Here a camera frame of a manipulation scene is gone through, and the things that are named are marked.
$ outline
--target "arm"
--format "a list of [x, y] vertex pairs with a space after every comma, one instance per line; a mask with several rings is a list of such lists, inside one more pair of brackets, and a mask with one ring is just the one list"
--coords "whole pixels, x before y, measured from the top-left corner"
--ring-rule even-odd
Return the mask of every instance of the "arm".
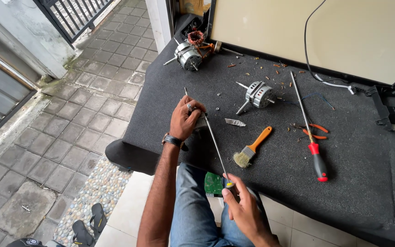
[[251, 240], [255, 247], [281, 247], [278, 240], [263, 225], [255, 197], [249, 193], [246, 185], [239, 177], [229, 175], [230, 180], [236, 185], [240, 197], [240, 202], [237, 203], [233, 194], [227, 188], [222, 190], [223, 200], [228, 204], [230, 220], [235, 220], [237, 227]]
[[[191, 104], [192, 108], [197, 108], [190, 116], [187, 104]], [[206, 111], [203, 104], [184, 96], [173, 111], [169, 135], [185, 141], [193, 131], [201, 111]], [[137, 247], [166, 247], [168, 245], [175, 206], [176, 166], [178, 166], [179, 150], [179, 147], [171, 143], [164, 143], [141, 217]]]

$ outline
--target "pebble mosaic floor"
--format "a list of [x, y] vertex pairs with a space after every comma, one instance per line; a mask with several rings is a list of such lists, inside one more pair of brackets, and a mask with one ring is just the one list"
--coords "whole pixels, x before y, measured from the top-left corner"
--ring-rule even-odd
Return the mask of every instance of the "pebble mosaic floor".
[[100, 202], [103, 205], [106, 218], [109, 219], [126, 184], [129, 182], [130, 176], [132, 176], [132, 171], [119, 171], [103, 155], [85, 185], [69, 206], [63, 219], [59, 222], [54, 231], [54, 240], [67, 247], [77, 247], [72, 242], [74, 235], [72, 224], [77, 220], [82, 220], [86, 229], [94, 236], [92, 229], [89, 227], [89, 220], [92, 215], [91, 206]]

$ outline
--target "pliers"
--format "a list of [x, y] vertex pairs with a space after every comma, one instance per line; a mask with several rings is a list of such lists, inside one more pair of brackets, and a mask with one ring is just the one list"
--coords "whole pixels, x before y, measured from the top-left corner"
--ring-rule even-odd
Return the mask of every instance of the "pliers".
[[[307, 132], [307, 130], [305, 129], [305, 125], [299, 125], [299, 124], [297, 124], [297, 123], [291, 123], [291, 126], [297, 128], [297, 129], [299, 129], [299, 130], [303, 130], [303, 132], [304, 132], [305, 134], [307, 134], [307, 135], [309, 134], [309, 132]], [[310, 123], [309, 126], [312, 126], [312, 127], [314, 127], [314, 128], [318, 128], [318, 129], [322, 130], [322, 131], [325, 132], [325, 133], [328, 133], [328, 132], [329, 132], [329, 131], [326, 130], [324, 127], [322, 127], [322, 126], [320, 126], [320, 125], [317, 125], [317, 124], [312, 124], [312, 123]], [[327, 139], [326, 136], [318, 136], [318, 135], [314, 135], [314, 134], [313, 134], [312, 136], [315, 137], [316, 139], [319, 139], [319, 140], [325, 140], [325, 139]]]

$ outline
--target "white floor tile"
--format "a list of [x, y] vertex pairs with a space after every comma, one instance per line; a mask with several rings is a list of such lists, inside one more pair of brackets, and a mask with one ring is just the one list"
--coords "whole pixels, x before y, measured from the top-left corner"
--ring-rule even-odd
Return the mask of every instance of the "white floor tile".
[[106, 225], [95, 246], [96, 247], [111, 247], [111, 246], [135, 247], [136, 238], [122, 231], [119, 231], [111, 226]]
[[340, 247], [356, 247], [356, 237], [294, 212], [293, 228]]
[[153, 176], [133, 172], [107, 224], [138, 237], [141, 216], [152, 185]]
[[291, 247], [338, 247], [317, 237], [292, 229]]
[[272, 234], [278, 236], [282, 247], [291, 247], [292, 228], [268, 219]]
[[263, 202], [263, 206], [265, 207], [266, 216], [268, 219], [282, 223], [288, 227], [292, 227], [292, 220], [294, 217], [293, 210], [273, 201], [272, 199], [267, 198], [264, 195], [260, 195], [260, 198]]
[[377, 245], [374, 245], [372, 243], [368, 243], [365, 240], [362, 240], [360, 238], [356, 238], [356, 243], [358, 247], [377, 247]]
[[214, 214], [214, 221], [218, 223], [222, 222], [221, 217], [222, 217], [223, 207], [220, 205], [219, 199], [217, 197], [207, 197], [207, 198], [208, 201], [210, 202], [210, 207]]

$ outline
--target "man's left hand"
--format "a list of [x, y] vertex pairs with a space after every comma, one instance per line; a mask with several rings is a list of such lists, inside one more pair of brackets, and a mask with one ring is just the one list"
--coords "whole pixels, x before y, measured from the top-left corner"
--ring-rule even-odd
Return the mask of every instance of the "man's left hand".
[[[196, 108], [190, 116], [188, 115], [187, 104], [190, 104], [192, 109]], [[202, 103], [184, 95], [173, 111], [169, 135], [185, 141], [191, 135], [200, 113], [206, 111]]]

